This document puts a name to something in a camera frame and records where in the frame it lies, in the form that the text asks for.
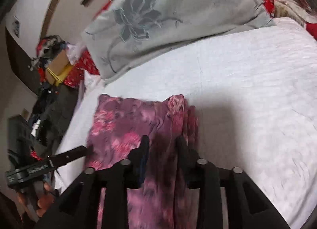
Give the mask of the person's left hand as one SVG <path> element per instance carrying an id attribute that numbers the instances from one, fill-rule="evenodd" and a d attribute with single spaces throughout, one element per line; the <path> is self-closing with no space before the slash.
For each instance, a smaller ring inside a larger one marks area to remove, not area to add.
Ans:
<path id="1" fill-rule="evenodd" d="M 44 182 L 43 183 L 44 193 L 41 195 L 41 197 L 38 199 L 37 207 L 38 209 L 35 211 L 36 215 L 38 217 L 42 217 L 45 212 L 51 207 L 51 205 L 55 202 L 57 198 L 56 191 L 53 190 L 52 185 Z M 33 215 L 28 208 L 28 201 L 24 194 L 21 192 L 17 192 L 17 200 L 22 205 L 24 211 L 27 213 L 27 215 L 33 219 Z"/>

